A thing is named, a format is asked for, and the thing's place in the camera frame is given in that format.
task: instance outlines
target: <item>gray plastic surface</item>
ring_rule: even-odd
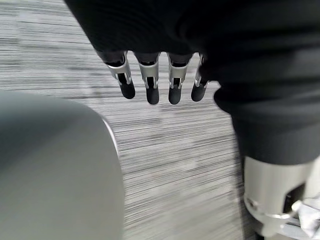
[[[113,134],[72,101],[0,92],[0,239],[120,240]]]

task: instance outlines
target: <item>floor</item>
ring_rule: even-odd
[[[170,105],[162,54],[160,102],[149,105],[134,56],[136,97],[127,100],[62,0],[2,0],[0,21],[2,90],[77,101],[111,122],[125,183],[125,240],[250,239],[230,118],[212,101],[218,85],[201,102],[190,97],[198,56],[181,102]]]

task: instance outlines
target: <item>metal bracket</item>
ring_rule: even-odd
[[[314,201],[319,204],[320,198]],[[320,240],[320,209],[317,209],[317,204],[309,205],[305,201],[297,212],[299,219],[289,219],[277,233],[296,240]]]
[[[159,62],[158,59],[155,64],[153,65],[143,65],[139,63],[141,75],[142,75],[142,80],[144,82],[145,88],[149,89],[149,84],[147,79],[148,78],[153,78],[153,88],[157,89],[158,88],[158,79],[159,79]]]
[[[201,65],[204,63],[204,56],[202,54],[200,54],[200,60],[198,63],[198,67],[196,69],[196,73],[195,73],[195,81],[194,81],[194,85],[198,88],[200,86],[200,82],[201,82],[201,75],[199,73],[199,68],[201,67]],[[205,89],[208,86],[209,81],[206,81],[206,84],[203,86]]]
[[[119,80],[119,74],[124,74],[127,85],[129,85],[132,82],[130,66],[129,66],[128,59],[127,59],[127,53],[123,53],[123,56],[124,56],[123,65],[121,65],[121,66],[111,66],[111,65],[107,64],[112,76],[115,79],[117,79],[117,81],[118,81],[120,86],[122,86],[122,83]]]
[[[188,63],[185,66],[173,66],[171,61],[170,61],[170,57],[168,56],[168,61],[169,61],[169,82],[170,82],[170,88],[173,89],[174,88],[174,79],[180,79],[179,81],[179,85],[178,85],[178,89],[182,88],[182,84],[186,78],[186,74],[187,74],[187,68],[188,68],[188,64],[190,62],[190,60],[188,61]]]

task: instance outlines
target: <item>metal component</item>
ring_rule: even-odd
[[[142,80],[144,82],[145,88],[149,89],[148,78],[153,78],[153,88],[158,88],[158,79],[159,79],[159,62],[158,59],[153,65],[143,65],[139,62],[139,67],[142,75]]]
[[[167,53],[168,61],[169,61],[169,82],[170,82],[170,88],[174,88],[174,79],[179,79],[178,89],[182,88],[182,84],[186,78],[187,74],[187,68],[188,64],[190,62],[190,59],[187,61],[187,63],[184,66],[174,66],[173,62],[170,58],[170,55]]]
[[[201,82],[201,75],[199,73],[199,69],[201,67],[201,65],[204,63],[204,56],[202,54],[200,54],[200,60],[199,60],[199,63],[198,63],[198,67],[196,69],[196,73],[195,73],[195,81],[194,81],[194,85],[198,88],[200,87],[200,82]],[[203,86],[205,89],[207,88],[208,86],[208,82],[209,81],[206,81],[205,85]]]
[[[277,165],[245,157],[244,203],[260,223],[256,232],[265,237],[275,235],[298,211],[301,201],[294,201],[285,212],[287,195],[303,186],[311,173],[313,162],[298,165]],[[303,192],[293,196],[302,200]]]
[[[314,161],[304,191],[304,200],[291,218],[282,225],[278,234],[297,240],[320,240],[320,157]]]
[[[123,53],[123,57],[124,57],[124,63],[121,66],[112,66],[112,65],[107,64],[112,76],[115,79],[117,79],[120,86],[122,86],[123,83],[121,82],[121,80],[119,78],[119,74],[124,74],[127,85],[131,84],[131,82],[132,82],[131,71],[130,71],[126,52]]]

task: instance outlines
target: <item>black rubber fingertip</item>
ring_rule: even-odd
[[[255,233],[255,240],[264,240],[263,236],[260,236],[258,233]]]
[[[205,93],[206,93],[206,88],[204,85],[200,83],[200,85],[197,87],[195,84],[193,84],[193,88],[191,91],[191,99],[195,102],[199,102],[204,98]]]
[[[131,82],[130,84],[123,83],[120,86],[120,89],[121,89],[122,95],[126,99],[133,99],[136,95],[135,86],[133,82]]]
[[[176,105],[180,102],[181,99],[181,88],[179,89],[177,85],[174,85],[173,88],[169,88],[169,102],[173,105]]]
[[[159,102],[159,90],[158,88],[149,88],[146,90],[146,99],[148,103],[155,105]]]

